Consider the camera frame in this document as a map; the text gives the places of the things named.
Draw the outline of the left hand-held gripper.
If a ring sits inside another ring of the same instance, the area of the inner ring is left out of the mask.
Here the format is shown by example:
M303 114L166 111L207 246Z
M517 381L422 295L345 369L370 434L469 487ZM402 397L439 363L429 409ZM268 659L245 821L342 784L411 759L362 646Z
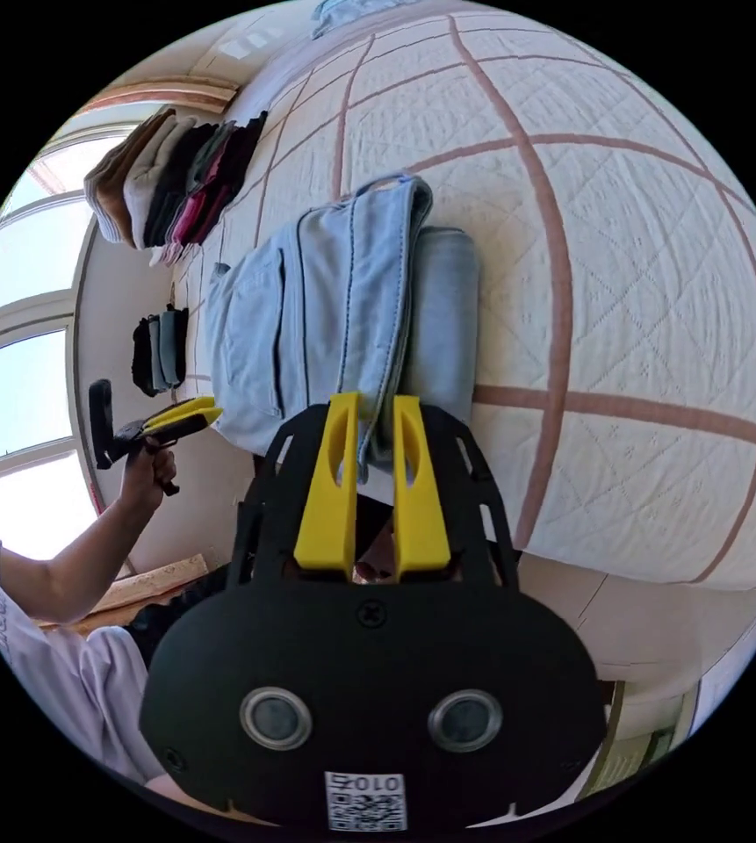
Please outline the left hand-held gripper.
M198 396L181 401L143 421L125 425L111 437L111 465L133 455L148 443L170 448L193 436L219 419L222 409L212 396Z

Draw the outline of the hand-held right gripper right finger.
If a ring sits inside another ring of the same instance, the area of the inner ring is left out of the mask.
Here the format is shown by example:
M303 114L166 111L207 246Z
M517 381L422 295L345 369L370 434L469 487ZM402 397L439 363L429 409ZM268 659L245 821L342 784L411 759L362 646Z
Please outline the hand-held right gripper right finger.
M450 545L418 398L395 396L392 429L396 577L429 577L448 566Z

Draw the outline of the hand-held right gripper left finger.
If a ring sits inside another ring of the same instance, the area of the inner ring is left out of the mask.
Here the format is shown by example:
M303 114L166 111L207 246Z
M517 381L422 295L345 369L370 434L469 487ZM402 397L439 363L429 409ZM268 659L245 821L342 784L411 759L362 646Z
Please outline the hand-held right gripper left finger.
M302 569L351 569L355 562L359 400L338 393L326 413L294 548Z

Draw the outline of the person's left hand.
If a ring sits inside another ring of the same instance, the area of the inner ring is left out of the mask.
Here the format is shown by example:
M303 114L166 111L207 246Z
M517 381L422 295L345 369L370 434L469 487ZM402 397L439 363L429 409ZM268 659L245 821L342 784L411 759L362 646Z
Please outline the person's left hand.
M119 500L136 515L152 515L160 507L166 487L175 478L173 451L148 443L126 458Z

